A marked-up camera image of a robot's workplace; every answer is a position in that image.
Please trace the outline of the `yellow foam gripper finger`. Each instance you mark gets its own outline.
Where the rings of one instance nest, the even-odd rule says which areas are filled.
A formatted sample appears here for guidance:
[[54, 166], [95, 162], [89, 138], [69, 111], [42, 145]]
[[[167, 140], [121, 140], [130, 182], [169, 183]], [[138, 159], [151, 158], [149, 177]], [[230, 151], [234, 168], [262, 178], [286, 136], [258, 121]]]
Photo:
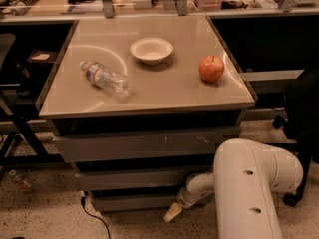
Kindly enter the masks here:
[[166, 215], [164, 216], [164, 221], [165, 222], [171, 222], [173, 221], [181, 212], [182, 212], [183, 208], [182, 206], [175, 202], [168, 210], [168, 212], [166, 213]]

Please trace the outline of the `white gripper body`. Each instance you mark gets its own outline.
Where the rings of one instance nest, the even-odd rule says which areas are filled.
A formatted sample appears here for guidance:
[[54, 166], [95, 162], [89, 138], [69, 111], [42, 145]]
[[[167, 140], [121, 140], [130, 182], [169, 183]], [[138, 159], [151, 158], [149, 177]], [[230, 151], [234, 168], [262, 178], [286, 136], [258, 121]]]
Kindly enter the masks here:
[[190, 208], [200, 200], [211, 195], [212, 193], [212, 190], [202, 192], [190, 192], [185, 187], [183, 187], [177, 194], [176, 201], [182, 208]]

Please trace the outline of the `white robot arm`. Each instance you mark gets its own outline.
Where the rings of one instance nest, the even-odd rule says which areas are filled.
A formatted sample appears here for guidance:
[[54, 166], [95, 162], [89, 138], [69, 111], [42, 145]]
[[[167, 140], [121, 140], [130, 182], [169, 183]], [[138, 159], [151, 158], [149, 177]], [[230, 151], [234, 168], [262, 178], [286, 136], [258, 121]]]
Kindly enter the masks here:
[[272, 194], [293, 192], [302, 179], [302, 165], [290, 151], [231, 139], [217, 149], [212, 172], [187, 179], [164, 220], [212, 194], [219, 239], [283, 239]]

